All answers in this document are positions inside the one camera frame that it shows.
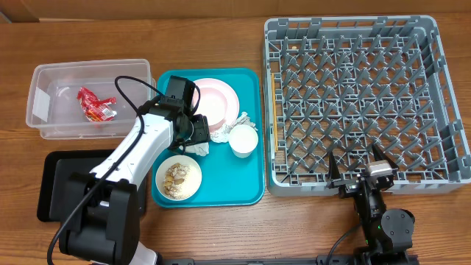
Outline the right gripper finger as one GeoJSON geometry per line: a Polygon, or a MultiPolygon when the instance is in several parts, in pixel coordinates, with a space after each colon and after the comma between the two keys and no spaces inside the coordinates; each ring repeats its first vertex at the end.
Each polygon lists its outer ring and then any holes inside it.
{"type": "Polygon", "coordinates": [[[340,180],[341,175],[339,168],[335,159],[335,156],[332,151],[328,153],[329,166],[328,166],[328,177],[330,180],[340,180]]]}
{"type": "Polygon", "coordinates": [[[377,144],[372,144],[372,153],[376,162],[386,160],[393,170],[399,169],[399,166],[377,144]]]}

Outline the foil paper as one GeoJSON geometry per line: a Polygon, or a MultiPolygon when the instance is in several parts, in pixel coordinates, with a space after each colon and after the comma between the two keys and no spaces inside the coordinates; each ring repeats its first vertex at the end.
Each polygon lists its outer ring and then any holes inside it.
{"type": "Polygon", "coordinates": [[[227,143],[231,130],[237,125],[248,125],[256,130],[255,123],[250,120],[247,112],[243,112],[234,122],[224,123],[219,129],[210,134],[210,139],[215,143],[227,143]]]}

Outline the red snack wrapper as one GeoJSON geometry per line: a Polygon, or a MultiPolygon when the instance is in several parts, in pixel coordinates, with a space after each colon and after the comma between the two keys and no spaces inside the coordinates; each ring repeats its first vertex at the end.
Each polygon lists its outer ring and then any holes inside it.
{"type": "Polygon", "coordinates": [[[110,107],[116,103],[115,97],[101,100],[94,92],[81,87],[77,99],[86,118],[91,122],[111,121],[117,114],[110,107]]]}

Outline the white napkin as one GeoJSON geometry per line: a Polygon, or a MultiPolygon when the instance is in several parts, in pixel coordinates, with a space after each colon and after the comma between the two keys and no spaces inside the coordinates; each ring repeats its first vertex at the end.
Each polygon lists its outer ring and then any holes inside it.
{"type": "Polygon", "coordinates": [[[206,156],[209,154],[209,143],[201,143],[201,144],[195,144],[191,146],[186,146],[185,148],[186,153],[194,153],[198,156],[206,156]]]}

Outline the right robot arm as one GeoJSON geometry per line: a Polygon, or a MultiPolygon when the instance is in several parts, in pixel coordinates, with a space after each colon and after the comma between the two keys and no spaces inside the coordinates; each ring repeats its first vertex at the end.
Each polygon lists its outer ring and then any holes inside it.
{"type": "Polygon", "coordinates": [[[418,257],[410,256],[412,248],[414,215],[401,208],[388,209],[382,191],[394,185],[399,166],[375,144],[372,145],[374,161],[366,165],[366,171],[349,180],[342,180],[336,159],[328,153],[328,188],[339,191],[341,199],[354,199],[359,224],[350,228],[331,247],[326,264],[418,264],[418,257]],[[366,245],[357,247],[349,256],[335,255],[337,246],[350,234],[361,228],[366,245]]]}

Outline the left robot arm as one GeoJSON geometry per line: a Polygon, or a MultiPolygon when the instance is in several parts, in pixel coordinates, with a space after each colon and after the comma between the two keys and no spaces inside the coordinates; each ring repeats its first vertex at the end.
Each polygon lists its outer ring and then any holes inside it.
{"type": "Polygon", "coordinates": [[[199,101],[158,96],[136,110],[135,124],[114,152],[65,185],[61,227],[49,246],[98,264],[158,264],[140,242],[138,189],[160,153],[209,141],[199,101]]]}

